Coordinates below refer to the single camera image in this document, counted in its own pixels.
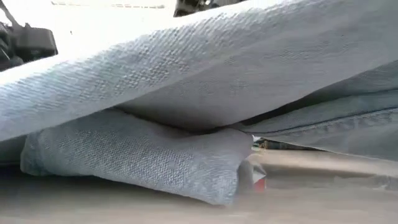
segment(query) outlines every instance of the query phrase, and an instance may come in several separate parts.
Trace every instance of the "folded fabric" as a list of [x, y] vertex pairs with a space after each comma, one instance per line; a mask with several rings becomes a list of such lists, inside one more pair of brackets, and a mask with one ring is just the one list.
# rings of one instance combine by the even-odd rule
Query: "folded fabric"
[[191, 135], [106, 110], [28, 135], [21, 169], [94, 175], [227, 205], [251, 145], [251, 135], [233, 129]]

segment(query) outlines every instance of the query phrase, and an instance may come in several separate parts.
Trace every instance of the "black object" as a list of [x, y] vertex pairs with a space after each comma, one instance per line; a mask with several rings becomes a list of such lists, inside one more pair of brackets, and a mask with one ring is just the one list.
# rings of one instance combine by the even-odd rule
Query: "black object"
[[58, 54], [51, 30], [29, 24], [22, 27], [1, 0], [0, 8], [12, 23], [8, 26], [0, 22], [0, 72]]

